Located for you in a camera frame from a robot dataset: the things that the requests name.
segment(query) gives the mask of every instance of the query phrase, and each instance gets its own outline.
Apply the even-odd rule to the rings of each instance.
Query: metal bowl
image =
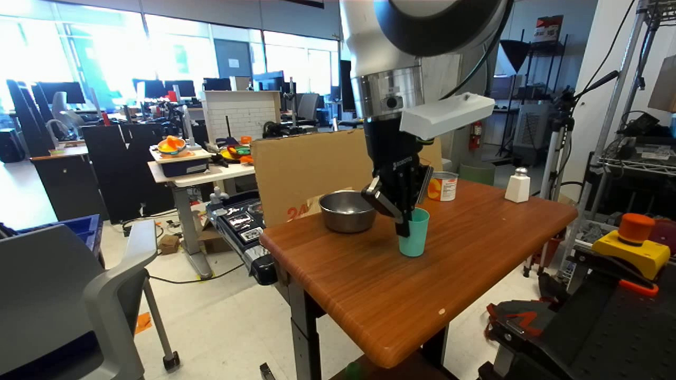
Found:
[[[376,209],[361,191],[332,191],[319,199],[323,225],[339,233],[357,233],[369,229]]]

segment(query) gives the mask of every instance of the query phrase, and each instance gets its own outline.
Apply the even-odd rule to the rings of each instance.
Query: teal cup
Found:
[[[410,216],[410,237],[400,237],[400,254],[408,257],[421,257],[427,242],[428,213],[416,206]]]

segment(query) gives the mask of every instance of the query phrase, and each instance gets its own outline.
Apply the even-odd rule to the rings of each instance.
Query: yellow tool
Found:
[[[636,266],[636,269],[650,281],[654,281],[658,273],[669,261],[671,256],[667,245],[654,240],[642,240],[638,245],[626,242],[620,237],[620,229],[613,229],[607,237],[593,240],[592,248],[597,256],[620,257]]]

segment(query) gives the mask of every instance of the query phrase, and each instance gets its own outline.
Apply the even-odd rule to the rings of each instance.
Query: gray chair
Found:
[[[171,350],[145,264],[157,256],[154,224],[139,221],[126,256],[104,269],[68,228],[50,225],[0,240],[0,377],[143,377],[133,324],[145,294],[164,366]]]

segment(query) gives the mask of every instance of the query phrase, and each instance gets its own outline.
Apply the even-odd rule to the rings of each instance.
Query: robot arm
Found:
[[[418,61],[505,26],[508,1],[513,0],[341,0],[357,111],[373,163],[363,195],[396,219],[400,237],[410,233],[410,213],[432,174],[418,160],[425,140],[481,119],[495,107],[471,93],[425,99]]]

